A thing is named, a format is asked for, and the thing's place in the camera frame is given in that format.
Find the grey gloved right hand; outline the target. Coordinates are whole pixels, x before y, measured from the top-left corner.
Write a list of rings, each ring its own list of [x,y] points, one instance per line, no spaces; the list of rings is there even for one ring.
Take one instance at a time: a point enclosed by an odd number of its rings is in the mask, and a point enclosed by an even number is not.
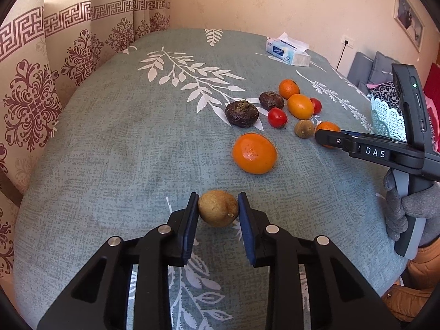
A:
[[[426,224],[419,247],[428,247],[439,240],[439,183],[414,194],[401,197],[395,185],[395,178],[389,170],[383,179],[386,190],[386,231],[392,241],[398,241],[400,234],[407,231],[407,217],[425,218]]]

